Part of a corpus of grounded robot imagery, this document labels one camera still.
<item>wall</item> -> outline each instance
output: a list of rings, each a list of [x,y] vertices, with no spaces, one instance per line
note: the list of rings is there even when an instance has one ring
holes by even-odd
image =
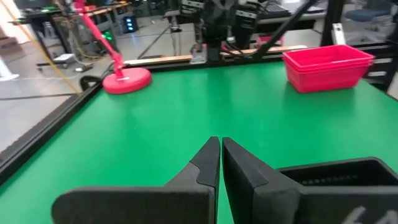
[[[14,4],[13,0],[2,0],[7,7],[10,9],[12,14],[18,18],[21,16],[17,6]],[[7,13],[6,9],[0,4],[0,26],[3,29],[4,33],[9,37],[15,37],[18,40],[18,43],[23,44],[28,42],[29,39],[27,36],[21,31],[21,28],[18,26],[14,26],[9,21],[13,21],[12,17]]]

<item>stacked red bins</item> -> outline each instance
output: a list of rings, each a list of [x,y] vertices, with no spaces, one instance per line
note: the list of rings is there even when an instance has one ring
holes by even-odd
[[[301,93],[352,88],[372,65],[373,58],[348,45],[283,53],[287,79]]]

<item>desk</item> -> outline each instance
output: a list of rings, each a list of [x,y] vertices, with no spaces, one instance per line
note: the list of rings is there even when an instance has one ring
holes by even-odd
[[[57,26],[55,20],[53,19],[53,16],[57,15],[57,14],[61,14],[60,10],[54,10],[54,11],[49,11],[49,12],[32,12],[29,14],[25,15],[26,18],[26,22],[29,23],[32,26],[32,30],[33,33],[37,39],[37,41],[39,42],[40,46],[42,47],[42,49],[44,50],[45,54],[47,55],[48,58],[53,58],[52,55],[50,55],[50,52],[47,49],[47,46],[44,44],[43,38],[40,36],[39,34],[39,30],[35,24],[35,21],[38,20],[39,23],[43,23],[43,22],[50,22],[51,26],[53,27],[54,31],[55,31],[55,35],[58,37],[58,39],[61,42],[63,51],[65,52],[65,54],[69,54],[71,52],[70,50],[70,45],[68,43],[68,41],[64,38],[64,34],[62,33],[62,30],[59,29],[59,26]],[[55,64],[65,64],[64,62],[54,62]],[[37,63],[36,66],[41,67],[41,66],[49,66],[49,63]]]
[[[282,4],[282,7],[286,8],[287,10],[290,11],[290,13],[294,14],[296,10],[300,7],[300,3],[285,3]],[[291,30],[313,29],[315,22],[324,19],[325,16],[326,16],[326,10],[319,13],[304,14]],[[282,23],[288,19],[289,19],[288,17],[280,17],[280,18],[258,20],[257,32],[263,32],[263,33],[275,32],[282,25]]]
[[[109,29],[109,28],[113,28],[112,27],[112,19],[111,19],[110,15],[109,15],[109,12],[111,10],[112,10],[111,7],[105,7],[105,8],[101,7],[101,8],[97,8],[97,9],[88,11],[87,14],[90,17],[96,17],[96,20],[98,21],[98,23],[96,25],[97,25],[97,27],[100,30],[106,30],[106,29]],[[105,14],[106,19],[107,19],[106,22],[100,22],[100,19],[98,18],[98,16],[102,15],[102,14]],[[81,16],[78,15],[78,14],[73,14],[73,15],[70,15],[69,18],[70,19],[81,19]],[[62,17],[62,16],[54,17],[54,20],[57,21],[57,22],[61,22],[61,21],[65,20],[65,19],[66,18]]]
[[[75,187],[163,185],[210,136],[229,136],[274,168],[376,156],[398,171],[396,101],[364,81],[297,93],[277,57],[167,72],[154,66],[153,83],[135,93],[108,95],[95,85],[73,96],[46,118],[59,131],[42,146],[30,141],[38,151],[0,187],[2,223],[51,223],[52,202]],[[222,178],[218,223],[233,223]]]

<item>yellow cable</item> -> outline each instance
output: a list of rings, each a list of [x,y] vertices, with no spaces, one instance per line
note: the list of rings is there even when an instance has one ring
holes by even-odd
[[[17,20],[17,18],[12,14],[10,9],[6,6],[3,0],[0,0],[0,3],[4,6],[7,13],[12,17],[15,23],[21,28],[23,33],[27,36],[27,38],[35,45],[35,47],[42,53],[45,60],[50,64],[50,66],[54,69],[55,73],[62,78],[62,80],[77,94],[80,95],[81,93],[73,86],[73,84],[68,80],[68,78],[57,68],[57,66],[52,62],[52,60],[47,56],[44,50],[41,48],[39,43],[33,39],[33,37],[26,31],[25,27],[21,25],[21,23]]]

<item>wooden strip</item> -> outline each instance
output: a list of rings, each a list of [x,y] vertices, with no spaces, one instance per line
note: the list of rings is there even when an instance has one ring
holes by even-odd
[[[119,7],[128,6],[128,5],[130,5],[130,3],[126,2],[126,3],[122,3],[122,4],[113,5],[111,7],[119,8]]]
[[[296,46],[283,46],[283,47],[271,47],[270,52],[278,52],[278,51],[287,51],[287,50],[296,50],[296,49],[304,49],[307,48],[305,45],[296,45]],[[250,54],[256,51],[257,49],[246,49],[242,50],[245,54]],[[239,54],[238,51],[232,51],[234,54]],[[192,55],[181,55],[181,56],[173,56],[173,57],[162,57],[162,58],[151,58],[151,59],[140,59],[140,60],[127,60],[124,61],[125,64],[130,65],[138,65],[138,64],[147,64],[147,63],[155,63],[155,62],[177,62],[181,60],[190,60]]]
[[[101,9],[101,10],[98,10],[98,11],[95,11],[95,12],[89,12],[88,15],[89,16],[98,15],[98,14],[102,14],[102,13],[105,13],[105,12],[109,12],[110,10],[112,10],[112,9],[110,7],[108,7],[106,9]]]

